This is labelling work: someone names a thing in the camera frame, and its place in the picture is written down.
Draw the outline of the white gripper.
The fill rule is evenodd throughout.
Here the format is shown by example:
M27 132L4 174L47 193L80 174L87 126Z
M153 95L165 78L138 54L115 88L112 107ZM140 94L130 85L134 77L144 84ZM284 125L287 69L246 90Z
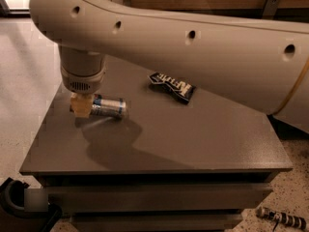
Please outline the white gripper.
M78 118L88 118L91 113L94 96L103 81L105 71L90 76L79 76L61 69L61 76L64 86L72 91L70 106L74 115Z

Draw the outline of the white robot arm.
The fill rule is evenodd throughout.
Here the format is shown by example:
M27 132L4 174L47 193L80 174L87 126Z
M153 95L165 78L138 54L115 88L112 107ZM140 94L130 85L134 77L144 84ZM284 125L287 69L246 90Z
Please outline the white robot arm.
M122 0L30 0L29 9L59 46L63 82L75 93L100 88L110 55L309 132L305 23L135 9Z

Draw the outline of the black curved robot base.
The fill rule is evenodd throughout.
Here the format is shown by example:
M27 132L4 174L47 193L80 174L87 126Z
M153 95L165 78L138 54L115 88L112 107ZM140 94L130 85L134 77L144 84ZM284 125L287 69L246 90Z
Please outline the black curved robot base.
M42 196L40 189L7 178L0 186L0 232L50 232L63 212Z

